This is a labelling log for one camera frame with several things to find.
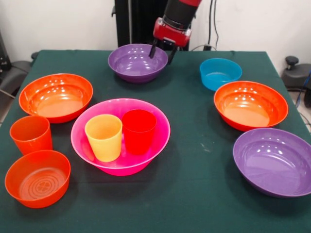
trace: blue bowl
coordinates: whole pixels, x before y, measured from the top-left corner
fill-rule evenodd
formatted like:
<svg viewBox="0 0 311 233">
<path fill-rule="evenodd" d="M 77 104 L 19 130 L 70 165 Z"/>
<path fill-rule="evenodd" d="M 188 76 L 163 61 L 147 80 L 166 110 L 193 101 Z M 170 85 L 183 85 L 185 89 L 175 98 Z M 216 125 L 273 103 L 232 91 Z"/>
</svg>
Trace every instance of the blue bowl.
<svg viewBox="0 0 311 233">
<path fill-rule="evenodd" d="M 212 58 L 202 62 L 200 72 L 203 85 L 212 91 L 238 80 L 242 75 L 242 69 L 238 64 L 223 58 Z"/>
</svg>

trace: pink bowl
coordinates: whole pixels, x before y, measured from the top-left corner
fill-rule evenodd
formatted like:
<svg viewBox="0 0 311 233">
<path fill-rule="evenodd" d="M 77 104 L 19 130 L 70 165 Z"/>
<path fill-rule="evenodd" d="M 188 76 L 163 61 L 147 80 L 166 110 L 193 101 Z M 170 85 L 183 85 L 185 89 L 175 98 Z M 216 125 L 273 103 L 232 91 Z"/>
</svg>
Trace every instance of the pink bowl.
<svg viewBox="0 0 311 233">
<path fill-rule="evenodd" d="M 118 159 L 104 163 L 96 159 L 87 140 L 84 127 L 94 116 L 112 114 L 122 116 L 133 109 L 142 109 L 153 113 L 157 119 L 155 134 L 150 149 L 143 155 L 133 155 L 126 151 L 122 137 L 121 155 Z M 164 113 L 154 105 L 135 99 L 106 100 L 95 104 L 82 113 L 75 121 L 71 130 L 71 143 L 76 153 L 86 162 L 104 172 L 115 176 L 128 176 L 143 170 L 165 148 L 171 134 L 170 123 Z"/>
</svg>

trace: purple bowl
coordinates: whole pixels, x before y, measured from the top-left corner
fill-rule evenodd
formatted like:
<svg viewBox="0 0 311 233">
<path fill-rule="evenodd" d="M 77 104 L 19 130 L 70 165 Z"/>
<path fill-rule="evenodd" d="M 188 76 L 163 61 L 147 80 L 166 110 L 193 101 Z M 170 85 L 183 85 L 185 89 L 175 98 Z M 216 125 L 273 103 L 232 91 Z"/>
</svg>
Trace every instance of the purple bowl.
<svg viewBox="0 0 311 233">
<path fill-rule="evenodd" d="M 147 83 L 157 77 L 168 62 L 165 51 L 156 47 L 153 59 L 149 57 L 151 45 L 129 44 L 114 50 L 108 57 L 110 68 L 130 83 Z"/>
<path fill-rule="evenodd" d="M 311 145 L 278 129 L 254 129 L 233 147 L 242 175 L 259 191 L 278 198 L 311 193 Z"/>
</svg>

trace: orange bowl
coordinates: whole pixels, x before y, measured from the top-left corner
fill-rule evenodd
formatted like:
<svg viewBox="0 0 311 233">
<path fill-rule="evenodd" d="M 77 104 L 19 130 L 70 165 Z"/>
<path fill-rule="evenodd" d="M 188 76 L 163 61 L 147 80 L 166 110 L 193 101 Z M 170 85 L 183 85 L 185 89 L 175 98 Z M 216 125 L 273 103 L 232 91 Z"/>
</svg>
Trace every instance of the orange bowl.
<svg viewBox="0 0 311 233">
<path fill-rule="evenodd" d="M 64 123 L 79 116 L 93 96 L 92 84 L 75 74 L 52 74 L 28 84 L 19 96 L 19 105 L 30 115 Z"/>
<path fill-rule="evenodd" d="M 214 104 L 224 121 L 240 131 L 276 126 L 288 114 L 287 102 L 277 91 L 250 81 L 221 86 Z"/>
<path fill-rule="evenodd" d="M 7 192 L 23 205 L 43 208 L 66 193 L 70 163 L 54 150 L 39 150 L 18 159 L 8 170 L 4 184 Z"/>
</svg>

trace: yellow cup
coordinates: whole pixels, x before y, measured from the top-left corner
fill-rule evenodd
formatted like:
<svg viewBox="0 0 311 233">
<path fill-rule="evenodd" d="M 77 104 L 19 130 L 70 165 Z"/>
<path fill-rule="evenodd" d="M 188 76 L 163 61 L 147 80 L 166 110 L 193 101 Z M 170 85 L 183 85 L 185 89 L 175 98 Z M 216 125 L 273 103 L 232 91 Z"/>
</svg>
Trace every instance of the yellow cup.
<svg viewBox="0 0 311 233">
<path fill-rule="evenodd" d="M 102 162 L 116 160 L 121 153 L 122 122 L 114 115 L 93 117 L 85 132 L 96 158 Z"/>
</svg>

